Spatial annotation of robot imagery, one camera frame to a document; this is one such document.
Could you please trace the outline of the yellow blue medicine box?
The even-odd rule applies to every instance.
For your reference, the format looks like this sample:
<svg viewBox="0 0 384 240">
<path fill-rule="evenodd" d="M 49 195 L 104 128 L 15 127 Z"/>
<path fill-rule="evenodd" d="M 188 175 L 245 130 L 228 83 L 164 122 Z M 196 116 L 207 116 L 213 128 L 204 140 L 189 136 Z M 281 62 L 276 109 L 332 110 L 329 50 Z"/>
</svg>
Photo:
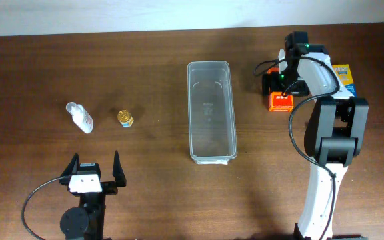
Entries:
<svg viewBox="0 0 384 240">
<path fill-rule="evenodd" d="M 357 91 L 355 83 L 351 74 L 351 69 L 349 64 L 337 64 L 333 65 L 339 80 L 342 82 L 343 86 L 353 94 L 354 97 L 357 97 Z"/>
</svg>

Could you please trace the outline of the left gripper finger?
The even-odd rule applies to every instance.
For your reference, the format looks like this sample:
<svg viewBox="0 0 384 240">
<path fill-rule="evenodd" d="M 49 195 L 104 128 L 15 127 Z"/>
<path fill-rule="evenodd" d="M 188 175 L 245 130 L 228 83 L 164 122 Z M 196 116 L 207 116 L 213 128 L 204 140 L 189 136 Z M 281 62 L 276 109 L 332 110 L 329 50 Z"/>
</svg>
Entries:
<svg viewBox="0 0 384 240">
<path fill-rule="evenodd" d="M 115 151 L 114 153 L 113 176 L 115 179 L 116 186 L 125 187 L 127 185 L 127 180 L 126 180 L 123 168 L 121 166 L 118 151 Z"/>
<path fill-rule="evenodd" d="M 76 174 L 78 167 L 79 167 L 79 154 L 74 153 L 72 160 L 70 161 L 68 166 L 66 166 L 66 168 L 62 172 L 61 176 L 62 177 L 68 177 L 68 176 Z"/>
</svg>

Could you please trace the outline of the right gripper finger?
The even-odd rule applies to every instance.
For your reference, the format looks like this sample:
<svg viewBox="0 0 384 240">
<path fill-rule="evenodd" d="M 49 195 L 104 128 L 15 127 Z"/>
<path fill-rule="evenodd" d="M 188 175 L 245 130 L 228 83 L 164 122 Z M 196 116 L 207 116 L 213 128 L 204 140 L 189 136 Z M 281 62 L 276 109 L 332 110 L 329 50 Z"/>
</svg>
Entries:
<svg viewBox="0 0 384 240">
<path fill-rule="evenodd" d="M 309 88 L 304 80 L 297 80 L 288 86 L 287 95 L 305 97 L 309 95 Z"/>
<path fill-rule="evenodd" d="M 265 73 L 262 76 L 262 94 L 263 96 L 269 96 L 272 92 L 278 91 L 279 73 L 270 72 Z"/>
</svg>

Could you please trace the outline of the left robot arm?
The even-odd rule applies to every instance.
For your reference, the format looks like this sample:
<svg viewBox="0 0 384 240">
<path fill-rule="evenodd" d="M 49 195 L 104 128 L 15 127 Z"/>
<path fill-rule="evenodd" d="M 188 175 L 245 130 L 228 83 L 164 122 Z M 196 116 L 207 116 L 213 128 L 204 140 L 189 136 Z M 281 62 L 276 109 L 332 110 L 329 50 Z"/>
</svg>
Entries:
<svg viewBox="0 0 384 240">
<path fill-rule="evenodd" d="M 60 229 L 66 239 L 102 239 L 104 232 L 106 196 L 118 194 L 118 188 L 127 185 L 119 153 L 114 153 L 113 181 L 102 181 L 98 163 L 80 163 L 74 154 L 61 174 L 59 183 L 79 198 L 79 205 L 61 217 Z"/>
</svg>

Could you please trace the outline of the orange medicine box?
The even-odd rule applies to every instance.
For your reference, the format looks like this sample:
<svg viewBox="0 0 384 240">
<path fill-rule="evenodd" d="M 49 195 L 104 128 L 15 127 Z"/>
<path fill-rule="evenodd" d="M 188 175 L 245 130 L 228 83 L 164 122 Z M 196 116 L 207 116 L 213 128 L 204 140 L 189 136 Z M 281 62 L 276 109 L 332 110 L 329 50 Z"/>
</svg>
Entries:
<svg viewBox="0 0 384 240">
<path fill-rule="evenodd" d="M 276 71 L 279 73 L 279 68 L 272 67 L 266 73 L 276 72 Z M 279 86 L 279 90 L 272 92 L 268 96 L 269 111 L 291 112 L 294 107 L 293 97 L 290 95 L 288 96 L 283 95 L 282 85 L 280 84 L 280 75 L 279 75 L 278 86 Z"/>
</svg>

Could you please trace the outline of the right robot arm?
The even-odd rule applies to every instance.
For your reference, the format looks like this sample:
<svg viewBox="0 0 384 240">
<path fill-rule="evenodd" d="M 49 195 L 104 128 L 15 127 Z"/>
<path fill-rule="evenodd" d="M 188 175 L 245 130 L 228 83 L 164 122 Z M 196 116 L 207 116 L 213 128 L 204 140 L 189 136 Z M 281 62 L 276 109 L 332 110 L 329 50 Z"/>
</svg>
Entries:
<svg viewBox="0 0 384 240">
<path fill-rule="evenodd" d="M 285 37 L 285 47 L 268 60 L 262 72 L 262 94 L 274 104 L 276 96 L 304 100 L 291 106 L 288 132 L 295 150 L 310 163 L 305 206 L 293 239 L 334 239 L 333 216 L 339 187 L 363 145 L 369 104 L 342 83 L 324 45 L 311 44 L 303 31 Z M 304 134 L 304 150 L 293 135 L 298 109 L 314 102 Z"/>
</svg>

